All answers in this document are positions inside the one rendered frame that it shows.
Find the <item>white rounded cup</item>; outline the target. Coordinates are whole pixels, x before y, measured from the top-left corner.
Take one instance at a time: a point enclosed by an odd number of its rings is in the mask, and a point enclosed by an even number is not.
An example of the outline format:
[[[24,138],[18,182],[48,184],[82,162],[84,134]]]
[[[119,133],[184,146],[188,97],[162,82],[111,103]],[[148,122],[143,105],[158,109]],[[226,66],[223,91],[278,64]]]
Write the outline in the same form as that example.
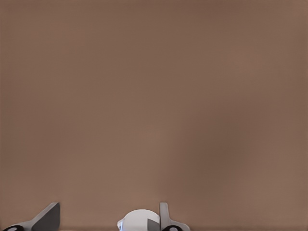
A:
[[[147,209],[127,213],[117,223],[119,231],[160,231],[160,217]]]

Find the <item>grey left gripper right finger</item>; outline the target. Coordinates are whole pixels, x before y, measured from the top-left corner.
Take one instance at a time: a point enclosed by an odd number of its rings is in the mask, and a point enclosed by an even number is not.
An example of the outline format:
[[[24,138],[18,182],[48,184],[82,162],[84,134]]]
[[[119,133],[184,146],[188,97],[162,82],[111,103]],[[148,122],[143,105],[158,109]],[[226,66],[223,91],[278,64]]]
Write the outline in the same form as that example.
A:
[[[159,204],[159,221],[147,219],[147,231],[190,231],[190,227],[175,220],[169,215],[169,208],[166,202]]]

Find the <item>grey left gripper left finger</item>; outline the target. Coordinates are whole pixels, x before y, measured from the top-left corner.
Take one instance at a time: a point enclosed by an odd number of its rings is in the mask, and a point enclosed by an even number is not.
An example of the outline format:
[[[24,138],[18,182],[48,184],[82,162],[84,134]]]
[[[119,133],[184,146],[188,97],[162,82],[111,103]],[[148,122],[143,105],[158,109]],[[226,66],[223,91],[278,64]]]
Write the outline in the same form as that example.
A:
[[[60,203],[50,203],[33,219],[13,224],[2,231],[58,231],[60,227]]]

